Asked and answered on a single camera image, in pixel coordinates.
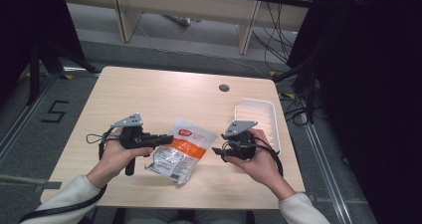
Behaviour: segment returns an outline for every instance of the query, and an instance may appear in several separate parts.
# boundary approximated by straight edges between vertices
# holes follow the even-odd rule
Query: black curtain
[[[28,65],[37,39],[54,42],[76,58],[85,59],[65,0],[0,0],[0,21],[2,102]],[[59,56],[48,48],[40,49],[38,55],[40,60],[50,59],[46,63]]]
[[[310,10],[290,65],[321,50],[297,86],[308,85],[310,71],[316,74],[325,111],[376,220],[419,223],[422,0],[349,0],[341,9]],[[330,24],[338,11],[345,20]],[[341,30],[321,32],[338,24]]]

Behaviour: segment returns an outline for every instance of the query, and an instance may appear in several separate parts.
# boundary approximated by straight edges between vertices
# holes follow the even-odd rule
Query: wooden table
[[[220,85],[230,87],[221,92]],[[63,182],[88,173],[99,161],[98,145],[87,144],[89,133],[102,134],[111,123],[140,112],[144,131],[166,134],[177,118],[210,130],[219,137],[234,119],[243,98],[274,104],[282,146],[285,177],[305,191],[283,111],[270,80],[107,67],[97,81],[50,181]],[[151,157],[136,159],[133,176],[124,171],[108,185],[99,206],[145,208],[278,209],[277,198],[238,167],[225,163],[211,148],[184,185],[145,170]],[[58,190],[45,190],[41,201]]]

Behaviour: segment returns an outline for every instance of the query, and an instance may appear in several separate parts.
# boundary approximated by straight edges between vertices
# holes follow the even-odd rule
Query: plastic bag
[[[153,154],[153,162],[145,169],[167,176],[178,184],[186,183],[217,135],[181,118],[168,135],[174,136],[173,142],[161,145]]]

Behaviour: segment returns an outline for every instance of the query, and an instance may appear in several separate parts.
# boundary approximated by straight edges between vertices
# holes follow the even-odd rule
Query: white sleeve
[[[91,198],[99,194],[100,191],[101,190],[93,186],[84,175],[77,176],[62,191],[60,191],[58,194],[41,204],[37,208],[37,211],[78,204],[90,200]],[[96,203],[79,210],[46,217],[29,219],[22,223],[78,223],[84,217],[84,215],[95,206]]]
[[[279,207],[289,224],[329,223],[303,193],[296,193],[283,201],[279,201]]]

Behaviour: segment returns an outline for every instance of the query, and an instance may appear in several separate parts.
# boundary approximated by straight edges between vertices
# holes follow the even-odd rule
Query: gray floor
[[[129,43],[124,44],[119,39],[113,10],[72,4],[69,4],[69,8],[86,57],[99,68],[113,65],[263,79],[270,75],[270,71],[278,71],[279,74],[289,69],[275,56],[266,53],[255,38],[251,40],[248,53],[239,55],[236,27],[233,24],[199,21],[185,28],[163,16],[143,14],[135,35]],[[261,39],[268,40],[262,28],[254,28],[254,31]],[[285,35],[292,42],[296,37],[292,32],[285,32]],[[66,60],[64,65],[74,66]],[[47,84],[49,79],[52,83],[43,99],[34,114],[25,120],[13,148],[0,162],[0,175],[3,178],[0,181],[0,223],[16,223],[20,216],[39,204],[41,193],[37,183],[49,178],[97,80],[86,72],[76,72],[70,80],[43,77],[43,84]],[[280,82],[277,89],[281,93],[289,93],[293,81]],[[1,108],[1,137],[7,135],[14,120],[24,111],[28,88],[28,77],[23,77],[14,96]],[[42,119],[55,118],[48,114],[54,101],[68,101],[71,106],[59,105],[66,112],[61,122],[41,122]],[[295,104],[288,100],[282,100],[282,106],[285,112],[295,108]],[[344,221],[337,215],[307,127],[289,120],[288,127],[307,195],[330,223],[376,223],[353,172],[341,161],[341,146],[331,131],[329,119],[322,110],[315,112],[315,118],[320,146],[351,221]],[[15,182],[5,181],[4,178],[10,176],[15,178]],[[25,179],[16,182],[17,178]],[[95,223],[111,223],[114,211],[113,208],[100,207],[97,213],[90,215],[95,216]],[[278,210],[255,211],[255,216],[258,224],[285,223]]]

